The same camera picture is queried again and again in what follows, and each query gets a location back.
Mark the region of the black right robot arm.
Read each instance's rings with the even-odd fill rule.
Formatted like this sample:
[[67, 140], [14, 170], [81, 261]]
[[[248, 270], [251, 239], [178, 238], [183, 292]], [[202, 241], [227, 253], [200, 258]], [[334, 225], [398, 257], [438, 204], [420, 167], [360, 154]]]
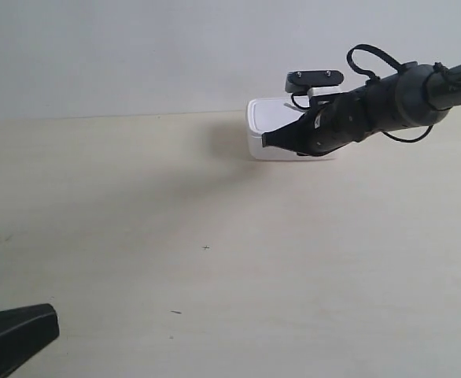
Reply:
[[461, 65], [409, 64], [352, 91], [318, 95], [294, 122], [261, 138], [264, 147], [322, 157], [382, 132], [428, 127], [461, 106]]

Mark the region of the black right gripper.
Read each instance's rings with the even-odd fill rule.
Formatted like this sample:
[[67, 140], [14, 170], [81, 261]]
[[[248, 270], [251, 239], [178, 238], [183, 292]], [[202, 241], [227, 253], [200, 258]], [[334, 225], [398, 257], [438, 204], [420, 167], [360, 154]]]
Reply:
[[261, 136], [262, 147], [322, 157], [372, 136], [367, 90], [309, 96], [309, 111], [288, 125]]

